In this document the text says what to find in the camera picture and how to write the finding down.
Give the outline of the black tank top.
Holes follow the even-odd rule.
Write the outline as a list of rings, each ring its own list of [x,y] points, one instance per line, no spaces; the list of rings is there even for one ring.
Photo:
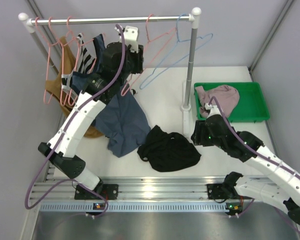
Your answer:
[[[178,132],[167,133],[159,126],[151,129],[137,154],[143,162],[160,173],[176,172],[195,166],[201,154]]]

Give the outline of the pink wire hanger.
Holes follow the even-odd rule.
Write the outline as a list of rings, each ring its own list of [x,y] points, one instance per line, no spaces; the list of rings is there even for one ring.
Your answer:
[[[133,78],[132,74],[130,77],[128,77],[123,89],[120,92],[122,97],[124,97],[128,92],[133,92],[133,85],[144,74],[145,70],[152,68],[153,63],[162,55],[162,52],[167,48],[177,34],[177,28],[175,26],[165,32],[159,30],[158,28],[151,30],[150,19],[154,17],[155,15],[152,13],[145,21],[145,34],[147,42],[143,50],[146,60],[146,63],[143,64],[143,72],[139,73],[135,78]]]

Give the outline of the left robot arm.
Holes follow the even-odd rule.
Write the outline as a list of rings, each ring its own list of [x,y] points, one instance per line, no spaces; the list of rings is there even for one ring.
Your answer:
[[[143,71],[144,47],[112,42],[102,52],[99,68],[89,74],[76,105],[58,133],[42,142],[38,151],[69,179],[75,180],[93,199],[103,194],[103,181],[91,172],[86,162],[76,155],[77,147],[95,118],[119,92],[131,74]]]

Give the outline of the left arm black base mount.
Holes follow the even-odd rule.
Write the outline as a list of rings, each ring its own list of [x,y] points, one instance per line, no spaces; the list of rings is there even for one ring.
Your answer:
[[[118,184],[104,184],[102,189],[97,192],[106,200],[116,200],[119,193],[119,185]],[[81,186],[77,185],[75,187],[75,200],[100,200],[95,194],[85,190]]]

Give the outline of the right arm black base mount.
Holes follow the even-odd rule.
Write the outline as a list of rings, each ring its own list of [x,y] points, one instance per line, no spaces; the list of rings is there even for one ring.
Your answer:
[[[218,203],[223,203],[229,199],[238,199],[239,195],[235,190],[237,181],[243,175],[238,172],[227,174],[222,183],[209,183],[206,185],[209,200],[220,200]]]

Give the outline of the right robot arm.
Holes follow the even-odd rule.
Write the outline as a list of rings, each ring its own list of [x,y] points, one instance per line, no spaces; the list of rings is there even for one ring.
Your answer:
[[[258,170],[272,183],[262,183],[241,173],[227,174],[218,187],[210,187],[212,199],[243,196],[271,205],[300,225],[300,173],[277,157],[248,131],[229,129],[219,114],[196,120],[191,140],[196,146],[215,146],[228,156]]]

